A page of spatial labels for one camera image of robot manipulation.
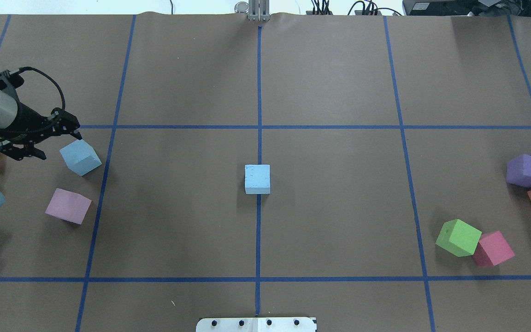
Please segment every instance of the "robotic arm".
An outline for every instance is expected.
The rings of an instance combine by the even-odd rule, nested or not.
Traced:
[[[22,86],[24,71],[36,71],[48,78],[59,90],[61,108],[56,107],[50,116],[42,116],[19,101],[16,89]],[[0,73],[0,152],[15,160],[25,157],[46,159],[44,151],[34,145],[51,136],[69,134],[82,139],[78,131],[80,124],[76,116],[65,111],[65,97],[61,88],[49,75],[32,67]]]

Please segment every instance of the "pink cube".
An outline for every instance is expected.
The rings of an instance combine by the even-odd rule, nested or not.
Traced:
[[[503,234],[495,231],[481,235],[472,259],[479,267],[494,267],[515,255]]]
[[[82,224],[90,204],[89,198],[57,188],[48,204],[46,214],[71,223]]]

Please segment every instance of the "green cube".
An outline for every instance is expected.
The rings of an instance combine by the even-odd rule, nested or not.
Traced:
[[[436,244],[452,254],[463,257],[474,254],[481,231],[460,219],[444,223]]]

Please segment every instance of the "purple cube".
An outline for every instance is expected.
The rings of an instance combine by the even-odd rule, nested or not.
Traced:
[[[531,188],[531,155],[523,154],[507,164],[507,183]]]
[[[57,188],[48,204],[46,214],[80,225],[90,204],[89,198]]]

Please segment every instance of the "white floor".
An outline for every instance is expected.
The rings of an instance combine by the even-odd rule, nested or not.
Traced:
[[[172,0],[175,13],[232,13],[239,0]],[[402,0],[375,0],[379,7],[393,8],[403,13]],[[354,0],[330,0],[335,15],[346,15]],[[270,0],[270,12],[304,14],[312,9],[310,0]],[[146,11],[170,13],[169,0],[0,0],[0,13],[84,13],[133,14]]]

